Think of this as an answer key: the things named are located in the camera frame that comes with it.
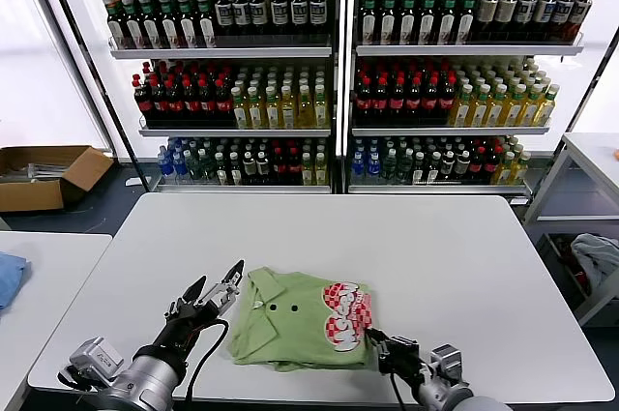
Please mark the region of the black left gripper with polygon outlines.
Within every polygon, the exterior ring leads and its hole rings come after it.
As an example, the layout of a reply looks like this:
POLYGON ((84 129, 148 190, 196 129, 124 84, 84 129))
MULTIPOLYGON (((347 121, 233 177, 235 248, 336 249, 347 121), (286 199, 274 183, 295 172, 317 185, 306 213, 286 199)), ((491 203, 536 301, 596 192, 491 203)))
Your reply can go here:
POLYGON ((202 276, 177 299, 166 312, 165 325, 152 343, 140 347, 136 357, 150 357, 172 368, 186 368, 186 361, 202 331, 216 325, 228 326, 220 316, 235 303, 240 294, 245 260, 240 259, 223 277, 200 297, 207 280, 202 276))

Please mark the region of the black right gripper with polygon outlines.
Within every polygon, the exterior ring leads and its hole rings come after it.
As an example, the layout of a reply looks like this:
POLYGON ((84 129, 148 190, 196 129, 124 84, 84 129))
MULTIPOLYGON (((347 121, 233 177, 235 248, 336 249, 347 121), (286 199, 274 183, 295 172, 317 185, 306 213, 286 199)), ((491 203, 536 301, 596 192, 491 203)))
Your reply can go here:
POLYGON ((426 363, 420 356, 420 345, 414 339, 388 337, 375 328, 367 328, 366 337, 378 349, 378 368, 383 374, 414 376, 420 373, 426 363))

